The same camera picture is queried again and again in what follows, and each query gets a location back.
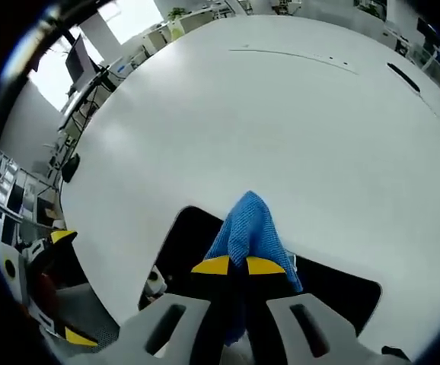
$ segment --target office desk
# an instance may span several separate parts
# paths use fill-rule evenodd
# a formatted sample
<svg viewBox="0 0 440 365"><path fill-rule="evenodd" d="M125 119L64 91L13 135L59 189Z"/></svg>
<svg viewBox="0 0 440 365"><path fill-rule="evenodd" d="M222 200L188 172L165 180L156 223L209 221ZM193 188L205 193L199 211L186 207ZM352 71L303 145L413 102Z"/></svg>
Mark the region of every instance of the office desk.
<svg viewBox="0 0 440 365"><path fill-rule="evenodd" d="M440 329L440 90L368 37L294 17L213 21L135 70L77 152L62 207L120 325L178 212L223 219L251 189L286 249L381 284L364 345L414 358Z"/></svg>

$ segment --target computer monitor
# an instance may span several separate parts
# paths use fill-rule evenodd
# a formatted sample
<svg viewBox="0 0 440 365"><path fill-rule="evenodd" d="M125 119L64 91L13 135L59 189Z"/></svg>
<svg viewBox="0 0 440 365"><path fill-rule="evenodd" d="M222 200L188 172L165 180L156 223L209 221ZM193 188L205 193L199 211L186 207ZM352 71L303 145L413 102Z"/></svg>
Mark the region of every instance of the computer monitor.
<svg viewBox="0 0 440 365"><path fill-rule="evenodd" d="M83 37L79 36L69 51L65 61L73 80L73 87L80 91L97 74L84 47Z"/></svg>

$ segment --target blue cloth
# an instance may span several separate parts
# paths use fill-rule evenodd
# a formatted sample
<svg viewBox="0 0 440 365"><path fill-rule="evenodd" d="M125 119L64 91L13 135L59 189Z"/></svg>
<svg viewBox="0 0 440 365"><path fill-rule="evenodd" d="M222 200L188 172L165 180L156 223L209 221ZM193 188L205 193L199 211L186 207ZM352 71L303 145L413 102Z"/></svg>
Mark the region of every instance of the blue cloth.
<svg viewBox="0 0 440 365"><path fill-rule="evenodd" d="M296 292L303 290L268 207L254 192L246 192L230 211L205 259L225 255L229 255L237 267L241 267L248 256L273 261L285 269Z"/></svg>

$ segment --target yellow part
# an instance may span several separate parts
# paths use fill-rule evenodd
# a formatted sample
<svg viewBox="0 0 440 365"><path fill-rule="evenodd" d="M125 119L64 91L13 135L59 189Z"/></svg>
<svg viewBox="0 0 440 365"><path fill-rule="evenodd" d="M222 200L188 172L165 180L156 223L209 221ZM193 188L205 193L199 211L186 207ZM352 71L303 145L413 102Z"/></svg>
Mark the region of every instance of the yellow part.
<svg viewBox="0 0 440 365"><path fill-rule="evenodd" d="M215 257L214 259L208 259L201 261L197 266L191 270L200 274L217 274L226 275L228 271L228 256Z"/></svg>
<svg viewBox="0 0 440 365"><path fill-rule="evenodd" d="M98 343L95 341L88 340L83 336L80 336L78 333L73 332L68 327L65 327L65 336L66 341L71 344L83 344L84 346L97 346Z"/></svg>
<svg viewBox="0 0 440 365"><path fill-rule="evenodd" d="M62 240L64 237L69 236L70 234L76 233L75 230L55 230L51 233L51 241L57 243L59 240Z"/></svg>
<svg viewBox="0 0 440 365"><path fill-rule="evenodd" d="M286 273L284 268L275 262L254 256L247 257L247 267L249 268L249 275Z"/></svg>

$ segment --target window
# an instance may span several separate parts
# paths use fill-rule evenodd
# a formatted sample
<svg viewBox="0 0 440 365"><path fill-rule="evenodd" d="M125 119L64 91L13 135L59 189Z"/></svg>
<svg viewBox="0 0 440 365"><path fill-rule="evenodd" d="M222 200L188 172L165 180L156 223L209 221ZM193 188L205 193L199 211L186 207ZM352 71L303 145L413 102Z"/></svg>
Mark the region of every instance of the window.
<svg viewBox="0 0 440 365"><path fill-rule="evenodd" d="M79 28L73 27L69 31L74 38L80 34L83 36L87 53L95 63L99 64L104 60ZM37 86L39 92L59 111L68 101L67 93L73 84L65 64L71 47L62 36L41 57L37 72L29 73L29 79Z"/></svg>
<svg viewBox="0 0 440 365"><path fill-rule="evenodd" d="M114 0L98 12L120 44L164 20L154 0Z"/></svg>

